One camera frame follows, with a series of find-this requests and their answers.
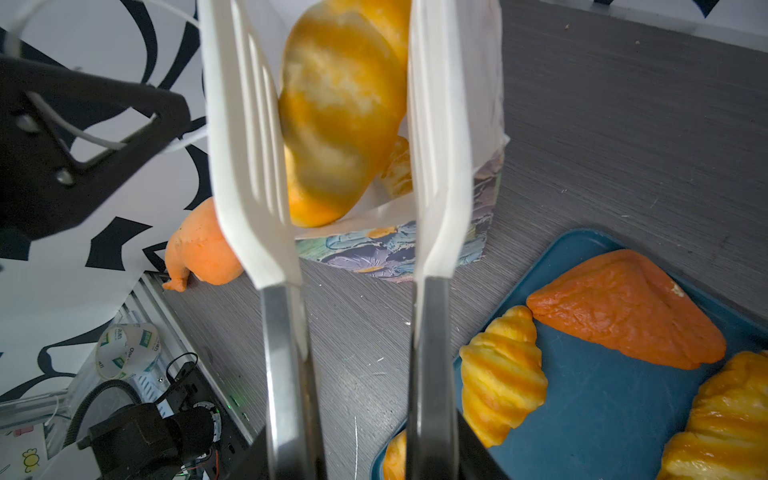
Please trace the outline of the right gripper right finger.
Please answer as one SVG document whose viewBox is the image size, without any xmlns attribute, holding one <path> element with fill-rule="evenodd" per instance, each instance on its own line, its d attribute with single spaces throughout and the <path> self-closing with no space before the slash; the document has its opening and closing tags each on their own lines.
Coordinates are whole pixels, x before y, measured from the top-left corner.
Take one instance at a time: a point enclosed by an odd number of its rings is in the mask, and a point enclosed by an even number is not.
<svg viewBox="0 0 768 480">
<path fill-rule="evenodd" d="M 459 478 L 461 480 L 509 480 L 460 412 L 457 413 Z"/>
</svg>

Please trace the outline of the floral paper bag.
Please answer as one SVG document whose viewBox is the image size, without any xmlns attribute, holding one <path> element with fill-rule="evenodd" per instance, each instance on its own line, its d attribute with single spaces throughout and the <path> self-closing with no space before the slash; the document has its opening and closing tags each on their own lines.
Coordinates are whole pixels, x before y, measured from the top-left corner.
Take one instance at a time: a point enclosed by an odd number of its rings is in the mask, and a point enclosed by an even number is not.
<svg viewBox="0 0 768 480">
<path fill-rule="evenodd" d="M 206 117 L 199 33 L 185 20 L 195 9 L 191 1 L 54 1 L 21 33 L 22 55 L 181 94 L 191 113 L 188 129 L 196 132 Z M 474 211 L 459 258 L 467 264 L 485 248 L 505 135 L 501 7 L 496 1 L 467 1 L 462 12 L 476 169 Z M 172 233 L 210 194 L 207 143 L 199 139 L 154 157 L 75 228 L 35 241 L 3 234 L 2 275 L 11 281 L 81 274 L 106 284 L 161 272 Z M 316 233 L 300 233 L 299 255 L 377 278 L 410 280 L 416 223 L 382 220 L 378 213 L 384 207 L 397 209 L 400 202 L 389 201 L 382 185 L 374 184 L 348 217 Z"/>
</svg>

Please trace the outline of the small croissant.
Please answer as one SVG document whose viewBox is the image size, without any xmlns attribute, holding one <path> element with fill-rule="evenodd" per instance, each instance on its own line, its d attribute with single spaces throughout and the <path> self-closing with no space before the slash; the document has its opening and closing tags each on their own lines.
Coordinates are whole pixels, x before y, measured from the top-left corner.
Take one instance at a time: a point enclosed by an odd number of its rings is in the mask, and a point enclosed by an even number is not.
<svg viewBox="0 0 768 480">
<path fill-rule="evenodd" d="M 406 113 L 408 1 L 319 1 L 285 44 L 278 108 L 292 223 L 344 217 L 392 153 Z"/>
</svg>

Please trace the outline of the large croissant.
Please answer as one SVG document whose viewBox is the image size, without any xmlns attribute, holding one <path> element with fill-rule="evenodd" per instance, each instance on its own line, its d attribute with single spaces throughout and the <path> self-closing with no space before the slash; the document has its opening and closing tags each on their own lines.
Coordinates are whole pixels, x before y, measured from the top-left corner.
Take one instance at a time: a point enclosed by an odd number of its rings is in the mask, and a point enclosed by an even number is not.
<svg viewBox="0 0 768 480">
<path fill-rule="evenodd" d="M 531 311 L 518 305 L 460 348 L 463 417 L 486 448 L 544 405 L 548 379 Z"/>
</svg>

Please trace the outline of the metal tongs white tips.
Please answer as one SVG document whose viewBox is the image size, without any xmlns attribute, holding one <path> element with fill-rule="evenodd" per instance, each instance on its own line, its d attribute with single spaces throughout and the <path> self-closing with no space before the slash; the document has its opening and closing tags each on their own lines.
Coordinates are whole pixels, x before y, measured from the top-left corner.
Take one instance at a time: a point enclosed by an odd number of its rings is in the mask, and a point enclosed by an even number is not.
<svg viewBox="0 0 768 480">
<path fill-rule="evenodd" d="M 217 218 L 261 293 L 269 474 L 322 479 L 319 401 L 274 83 L 240 2 L 200 2 L 199 30 Z M 406 475 L 454 479 L 459 435 L 448 364 L 449 284 L 473 206 L 457 3 L 416 2 L 410 38 L 408 124 L 417 240 Z"/>
</svg>

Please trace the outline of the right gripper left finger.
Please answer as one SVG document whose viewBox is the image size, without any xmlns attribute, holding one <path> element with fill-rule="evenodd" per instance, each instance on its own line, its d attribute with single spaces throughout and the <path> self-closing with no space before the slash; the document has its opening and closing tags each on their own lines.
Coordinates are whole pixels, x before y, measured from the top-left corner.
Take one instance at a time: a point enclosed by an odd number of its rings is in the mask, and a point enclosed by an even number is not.
<svg viewBox="0 0 768 480">
<path fill-rule="evenodd" d="M 231 459 L 224 469 L 228 480 L 269 480 L 267 458 L 267 430 L 262 428 L 247 447 L 230 450 Z"/>
</svg>

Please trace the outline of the rectangular pastry bread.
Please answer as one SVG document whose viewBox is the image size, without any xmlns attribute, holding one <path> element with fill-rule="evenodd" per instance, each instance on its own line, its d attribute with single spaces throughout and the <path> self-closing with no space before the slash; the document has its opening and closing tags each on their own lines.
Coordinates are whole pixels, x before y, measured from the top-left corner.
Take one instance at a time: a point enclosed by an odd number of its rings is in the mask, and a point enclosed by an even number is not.
<svg viewBox="0 0 768 480">
<path fill-rule="evenodd" d="M 392 198 L 399 198 L 413 191 L 409 142 L 398 136 L 393 150 L 380 175 L 380 181 Z"/>
</svg>

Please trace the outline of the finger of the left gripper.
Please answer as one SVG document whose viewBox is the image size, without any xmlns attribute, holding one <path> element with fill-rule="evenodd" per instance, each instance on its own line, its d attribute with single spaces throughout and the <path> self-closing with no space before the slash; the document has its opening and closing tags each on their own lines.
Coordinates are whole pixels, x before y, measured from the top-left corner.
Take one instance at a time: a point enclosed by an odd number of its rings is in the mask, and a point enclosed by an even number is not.
<svg viewBox="0 0 768 480">
<path fill-rule="evenodd" d="M 153 114 L 122 148 L 77 161 L 36 94 Z M 1 58 L 1 226 L 30 240 L 80 225 L 190 121 L 185 98 L 138 83 Z"/>
</svg>

